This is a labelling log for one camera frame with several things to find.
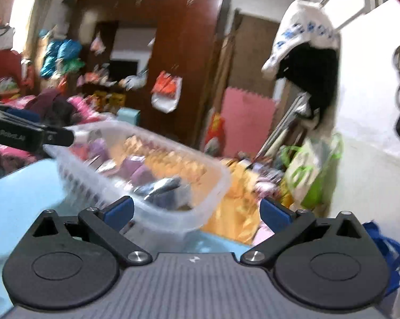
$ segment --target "wooden panel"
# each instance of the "wooden panel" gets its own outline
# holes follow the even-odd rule
[[[223,0],[78,0],[69,34],[84,38],[82,59],[92,70],[95,63],[107,62],[109,41],[114,41],[118,24],[125,27],[156,26],[157,34],[149,63],[147,84],[127,93],[126,106],[141,110],[140,125],[187,145],[193,145],[207,91],[208,63],[211,60],[216,26],[223,38],[223,20],[227,18]],[[95,58],[87,49],[97,30],[107,51]],[[182,95],[177,109],[169,114],[151,104],[151,90],[159,73],[165,70],[182,77]]]
[[[275,81],[262,77],[279,24],[243,15],[235,37],[235,51],[228,85],[272,97]]]

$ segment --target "yellow cloth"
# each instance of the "yellow cloth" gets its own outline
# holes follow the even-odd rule
[[[229,165],[232,184],[202,231],[250,245],[258,230],[260,215],[252,183],[256,174],[244,164]]]

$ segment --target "light blue table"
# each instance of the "light blue table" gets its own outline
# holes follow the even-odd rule
[[[2,284],[2,268],[21,237],[45,209],[61,216],[77,215],[66,204],[55,161],[46,159],[0,179],[0,316],[12,307]],[[234,252],[239,259],[249,249],[212,234],[191,235],[184,252]]]

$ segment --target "wooden wardrobe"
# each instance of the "wooden wardrobe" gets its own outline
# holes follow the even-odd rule
[[[141,111],[141,127],[194,146],[212,94],[208,82],[219,56],[229,5],[230,0],[78,0],[69,38],[81,41],[81,58],[86,71],[92,71],[96,64],[109,61],[119,27],[156,27],[147,84],[126,92],[126,106]],[[98,31],[106,51],[95,56],[89,46]],[[151,90],[163,70],[182,77],[178,107],[169,114],[151,104]],[[95,90],[107,89],[84,86],[86,93]]]

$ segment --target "clear plastic container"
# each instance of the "clear plastic container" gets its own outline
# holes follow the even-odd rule
[[[230,187],[230,173],[218,160],[126,122],[102,121],[72,126],[69,129],[75,131],[76,135],[100,130],[102,137],[109,147],[112,158],[117,163],[121,162],[124,158],[123,144],[126,139],[136,135],[145,142],[152,141],[159,147],[173,150],[205,166],[206,172],[201,177],[200,185],[195,186],[195,188],[193,187],[192,190],[192,210],[168,211],[156,208],[133,194],[130,195],[135,203],[133,218],[136,222],[135,226],[138,226],[137,230],[143,231],[144,236],[148,236],[147,239],[140,239],[145,241],[142,243],[144,246],[140,245],[140,247],[145,248],[151,253],[158,251],[173,252],[182,249],[184,235],[189,231],[200,228],[208,221]],[[64,180],[64,187],[72,198],[72,204],[79,206],[77,209],[82,210],[89,206],[104,208],[122,196],[128,195],[124,190],[114,187],[109,179],[88,168],[68,148],[46,145],[45,151],[56,159],[59,173]],[[132,236],[136,240],[131,230],[125,235]],[[152,240],[154,236],[157,236],[157,240],[162,240],[161,237],[167,236],[169,245],[175,243],[177,246],[173,246],[172,248],[164,246],[161,248],[158,246],[151,247],[149,250],[147,241]],[[151,246],[153,245],[156,246],[157,243],[151,241]]]

